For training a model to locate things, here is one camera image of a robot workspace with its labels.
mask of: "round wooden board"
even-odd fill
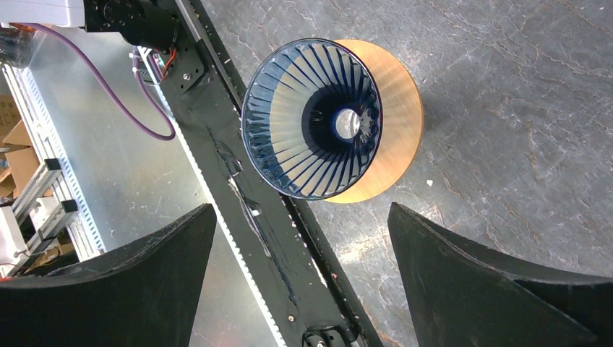
[[[348,204],[383,193],[404,174],[424,131],[424,111],[417,85],[390,52],[361,40],[337,40],[356,54],[370,71],[379,90],[382,110],[381,141],[364,175],[349,189],[326,199]]]

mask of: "gray marble surface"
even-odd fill
[[[358,38],[418,82],[426,129],[384,194],[312,203],[387,346],[417,346],[387,231],[400,202],[539,264],[613,275],[613,3],[207,0],[247,83],[297,38]]]

